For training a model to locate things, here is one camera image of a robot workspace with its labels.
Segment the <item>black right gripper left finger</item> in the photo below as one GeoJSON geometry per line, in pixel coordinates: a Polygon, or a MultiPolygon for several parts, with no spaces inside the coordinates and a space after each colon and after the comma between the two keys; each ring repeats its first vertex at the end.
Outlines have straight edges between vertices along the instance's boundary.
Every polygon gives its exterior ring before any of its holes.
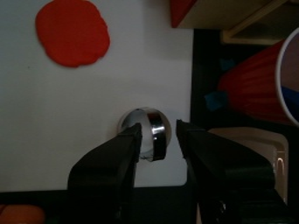
{"type": "Polygon", "coordinates": [[[122,131],[72,166],[63,224],[129,224],[142,124],[122,131]]]}

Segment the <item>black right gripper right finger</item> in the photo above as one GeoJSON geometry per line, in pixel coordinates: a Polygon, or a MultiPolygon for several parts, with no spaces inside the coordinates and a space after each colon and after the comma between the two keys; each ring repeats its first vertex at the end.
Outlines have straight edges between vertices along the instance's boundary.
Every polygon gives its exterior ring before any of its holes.
{"type": "Polygon", "coordinates": [[[299,224],[279,197],[274,168],[262,155],[182,120],[177,137],[202,224],[299,224]]]}

